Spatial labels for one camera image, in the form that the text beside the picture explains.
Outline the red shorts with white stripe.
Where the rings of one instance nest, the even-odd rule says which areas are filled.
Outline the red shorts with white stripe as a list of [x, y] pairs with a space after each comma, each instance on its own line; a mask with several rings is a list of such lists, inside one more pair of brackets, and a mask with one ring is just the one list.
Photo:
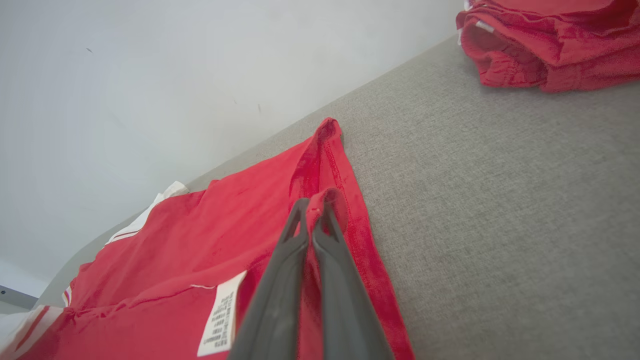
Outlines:
[[554, 93], [640, 81], [640, 0], [464, 0], [455, 25], [488, 87]]

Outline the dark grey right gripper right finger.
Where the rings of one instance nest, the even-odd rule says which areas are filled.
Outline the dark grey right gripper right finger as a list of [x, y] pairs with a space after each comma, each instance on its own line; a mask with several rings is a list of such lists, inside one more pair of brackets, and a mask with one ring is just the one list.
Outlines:
[[323, 360], [394, 360], [329, 203], [313, 226], [311, 243], [321, 280]]

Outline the grey metal frame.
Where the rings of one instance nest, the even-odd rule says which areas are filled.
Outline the grey metal frame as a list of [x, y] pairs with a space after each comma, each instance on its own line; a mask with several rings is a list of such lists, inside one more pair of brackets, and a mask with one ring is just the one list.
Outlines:
[[36, 305], [38, 298], [25, 292], [16, 291], [0, 284], [0, 310], [3, 312], [29, 311]]

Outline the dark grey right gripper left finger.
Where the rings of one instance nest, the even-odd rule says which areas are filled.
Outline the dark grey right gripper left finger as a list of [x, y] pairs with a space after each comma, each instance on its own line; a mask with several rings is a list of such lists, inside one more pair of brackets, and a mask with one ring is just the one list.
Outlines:
[[309, 201], [293, 205], [227, 360], [297, 360]]

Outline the red jersey with white sleeves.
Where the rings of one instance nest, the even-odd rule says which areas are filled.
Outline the red jersey with white sleeves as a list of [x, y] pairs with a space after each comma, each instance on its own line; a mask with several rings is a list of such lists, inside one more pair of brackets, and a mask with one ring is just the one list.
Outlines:
[[62, 294], [0, 316], [0, 360], [227, 360], [290, 212], [309, 199], [296, 360], [323, 360], [313, 227], [331, 205], [394, 360], [415, 360], [337, 120], [306, 141], [213, 180], [175, 186], [113, 235]]

